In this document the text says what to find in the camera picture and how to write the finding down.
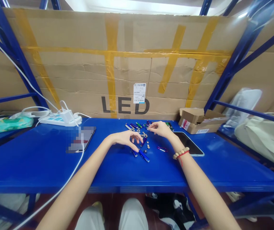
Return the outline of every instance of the power strip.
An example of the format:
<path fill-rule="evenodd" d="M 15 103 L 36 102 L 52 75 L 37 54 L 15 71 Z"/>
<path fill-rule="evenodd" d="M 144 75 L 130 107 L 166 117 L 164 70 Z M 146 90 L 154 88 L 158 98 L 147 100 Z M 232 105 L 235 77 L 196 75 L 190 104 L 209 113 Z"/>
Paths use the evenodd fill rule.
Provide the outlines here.
<path fill-rule="evenodd" d="M 76 126 L 82 123 L 82 117 L 72 113 L 71 110 L 54 113 L 53 115 L 39 118 L 39 122 L 43 124 L 60 125 L 60 126 Z"/>

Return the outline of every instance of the wrist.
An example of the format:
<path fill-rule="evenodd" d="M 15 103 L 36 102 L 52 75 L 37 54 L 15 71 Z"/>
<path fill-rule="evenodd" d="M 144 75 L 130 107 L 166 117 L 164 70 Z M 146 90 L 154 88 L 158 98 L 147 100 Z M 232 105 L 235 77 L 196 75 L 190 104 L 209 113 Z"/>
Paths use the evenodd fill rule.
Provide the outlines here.
<path fill-rule="evenodd" d="M 169 142 L 179 140 L 179 137 L 176 136 L 173 132 L 168 134 L 166 138 Z"/>
<path fill-rule="evenodd" d="M 107 144 L 113 145 L 116 143 L 115 138 L 112 134 L 108 135 L 103 142 L 106 142 Z"/>

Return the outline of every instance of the yellow packing tape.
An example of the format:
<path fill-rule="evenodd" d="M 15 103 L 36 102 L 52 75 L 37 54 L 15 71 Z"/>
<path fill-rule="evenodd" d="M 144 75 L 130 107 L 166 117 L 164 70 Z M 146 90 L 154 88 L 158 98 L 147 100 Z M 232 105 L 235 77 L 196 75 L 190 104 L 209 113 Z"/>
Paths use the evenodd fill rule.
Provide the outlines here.
<path fill-rule="evenodd" d="M 107 49 L 109 51 L 117 51 L 118 39 L 118 26 L 120 16 L 118 14 L 105 14 L 105 28 L 107 36 Z M 105 65 L 107 74 L 107 85 L 109 93 L 109 106 L 111 118 L 117 118 L 117 105 L 115 94 L 115 81 L 114 81 L 114 53 L 108 52 L 105 54 Z"/>
<path fill-rule="evenodd" d="M 206 52 L 207 46 L 209 44 L 209 41 L 211 39 L 211 36 L 213 35 L 213 32 L 214 32 L 216 26 L 218 24 L 219 19 L 220 19 L 219 17 L 211 17 L 209 19 L 207 26 L 203 32 L 201 41 L 199 43 L 199 47 L 197 49 L 198 52 Z M 203 79 L 205 72 L 206 72 L 209 61 L 210 60 L 208 58 L 203 58 L 201 60 L 197 60 L 195 66 L 194 66 L 193 73 L 191 76 L 191 81 L 189 84 L 189 93 L 188 93 L 188 97 L 186 100 L 187 108 L 191 107 L 193 98 L 194 98 L 195 94 L 197 93 L 197 90 L 198 90 L 199 85 Z"/>
<path fill-rule="evenodd" d="M 178 53 L 179 49 L 182 44 L 182 40 L 184 37 L 186 26 L 178 25 L 175 37 L 173 40 L 173 45 L 172 45 L 172 52 L 171 53 Z M 165 68 L 165 72 L 163 74 L 162 80 L 160 82 L 158 92 L 163 94 L 166 91 L 167 84 L 170 80 L 170 77 L 173 73 L 174 67 L 176 65 L 178 57 L 169 57 L 168 64 Z"/>
<path fill-rule="evenodd" d="M 25 42 L 30 46 L 37 47 L 38 44 L 37 44 L 37 41 L 33 34 L 33 31 L 31 29 L 31 26 L 29 24 L 29 21 L 27 19 L 25 10 L 24 9 L 14 9 L 13 11 L 14 11 L 14 14 L 16 17 L 17 24 L 24 36 Z M 48 74 L 46 72 L 46 69 L 45 69 L 43 63 L 42 63 L 39 52 L 37 50 L 30 50 L 30 51 L 31 51 L 32 57 L 34 59 L 34 63 L 36 64 L 35 66 L 37 68 L 37 71 L 39 72 L 46 87 L 48 88 L 51 95 L 53 96 L 55 103 L 56 103 L 56 107 L 58 109 L 60 109 L 61 106 L 60 106 L 59 97 L 58 97 L 57 92 L 53 86 L 53 83 L 51 82 L 50 78 L 48 77 Z"/>
<path fill-rule="evenodd" d="M 202 59 L 204 57 L 212 57 L 212 61 L 215 61 L 217 58 L 227 58 L 230 56 L 228 52 L 225 53 L 206 53 L 206 52 L 187 52 L 187 53 L 139 53 L 139 52 L 123 52 L 123 51 L 111 51 L 111 50 L 87 50 L 81 48 L 71 48 L 71 47 L 31 47 L 26 46 L 22 47 L 25 51 L 33 52 L 67 52 L 67 53 L 87 53 L 87 54 L 97 54 L 97 55 L 106 55 L 113 54 L 115 57 L 132 57 L 132 58 L 163 58 L 163 57 L 182 57 L 182 58 L 194 58 Z"/>

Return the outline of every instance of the white label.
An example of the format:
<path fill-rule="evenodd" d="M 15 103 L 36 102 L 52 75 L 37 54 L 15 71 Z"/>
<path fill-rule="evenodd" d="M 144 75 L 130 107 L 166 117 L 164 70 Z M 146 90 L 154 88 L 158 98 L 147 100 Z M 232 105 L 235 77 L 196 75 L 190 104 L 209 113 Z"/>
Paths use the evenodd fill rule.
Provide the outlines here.
<path fill-rule="evenodd" d="M 189 125 L 190 125 L 190 122 L 184 119 L 183 122 L 182 122 L 181 127 L 182 127 L 184 130 L 187 130 Z"/>
<path fill-rule="evenodd" d="M 202 134 L 202 133 L 207 133 L 209 129 L 200 129 L 197 131 L 196 134 Z"/>
<path fill-rule="evenodd" d="M 146 83 L 134 84 L 134 104 L 144 104 Z"/>

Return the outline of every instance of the cardboard box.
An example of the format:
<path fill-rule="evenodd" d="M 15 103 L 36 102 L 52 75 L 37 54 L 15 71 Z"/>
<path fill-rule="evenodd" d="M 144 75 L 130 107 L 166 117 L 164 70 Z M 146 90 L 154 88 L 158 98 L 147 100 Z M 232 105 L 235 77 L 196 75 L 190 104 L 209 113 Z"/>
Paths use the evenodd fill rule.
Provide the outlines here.
<path fill-rule="evenodd" d="M 247 25 L 245 17 L 3 10 L 43 95 L 100 118 L 175 120 L 180 108 L 204 108 Z M 273 35 L 274 18 L 251 50 Z M 221 101 L 259 88 L 256 110 L 274 111 L 272 76 L 274 45 L 234 76 Z M 146 84 L 145 103 L 134 103 L 136 83 Z M 0 51 L 0 97 L 27 92 Z M 29 97 L 0 110 L 34 105 Z"/>
<path fill-rule="evenodd" d="M 215 133 L 228 119 L 212 110 L 207 110 L 204 115 L 204 109 L 198 108 L 181 108 L 180 115 L 179 126 L 190 134 Z"/>

